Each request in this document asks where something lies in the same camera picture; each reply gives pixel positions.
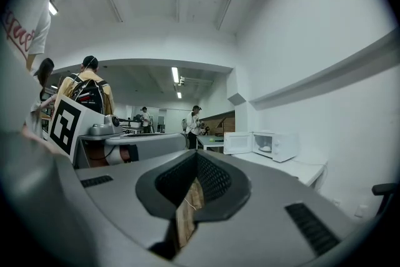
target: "white countertop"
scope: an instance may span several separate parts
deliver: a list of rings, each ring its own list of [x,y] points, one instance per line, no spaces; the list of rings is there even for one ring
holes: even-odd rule
[[[326,165],[326,160],[323,159],[316,162],[295,157],[293,159],[284,161],[283,163],[278,163],[268,157],[261,156],[260,154],[256,153],[233,154],[232,156],[250,161],[252,163],[281,170],[287,174],[290,174],[291,176],[298,177],[299,181],[306,186],[312,185],[312,183],[315,182],[320,175],[322,175]]]

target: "man with backpack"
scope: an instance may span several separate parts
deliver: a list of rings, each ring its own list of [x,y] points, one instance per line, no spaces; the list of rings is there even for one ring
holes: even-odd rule
[[[98,60],[94,56],[86,57],[81,64],[81,72],[67,76],[62,82],[54,108],[57,109],[61,96],[65,95],[97,113],[113,114],[115,107],[111,87],[96,74],[98,70]]]

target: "wall outlet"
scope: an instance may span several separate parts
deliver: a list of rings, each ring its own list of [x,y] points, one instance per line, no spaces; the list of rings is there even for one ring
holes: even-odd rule
[[[338,200],[338,199],[332,199],[332,203],[333,203],[336,207],[339,207],[339,206],[340,206],[340,200]]]
[[[355,215],[355,217],[362,218],[365,216],[367,210],[368,210],[368,206],[366,204],[361,204],[358,206],[356,213],[354,215]]]

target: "woman with dark hair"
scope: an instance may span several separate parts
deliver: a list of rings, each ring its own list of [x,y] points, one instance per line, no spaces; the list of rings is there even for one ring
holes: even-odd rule
[[[35,102],[31,106],[31,112],[26,118],[26,126],[36,136],[43,138],[42,132],[42,109],[47,107],[51,102],[56,100],[57,94],[52,95],[46,101],[42,101],[44,91],[46,89],[46,83],[54,69],[54,63],[50,58],[46,58],[40,64],[39,69],[34,73],[35,80],[42,86],[42,90],[37,96]]]

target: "microwave door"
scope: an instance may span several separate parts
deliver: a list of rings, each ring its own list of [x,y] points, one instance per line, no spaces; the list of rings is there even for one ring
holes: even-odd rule
[[[252,151],[252,133],[225,133],[224,154],[245,154]]]

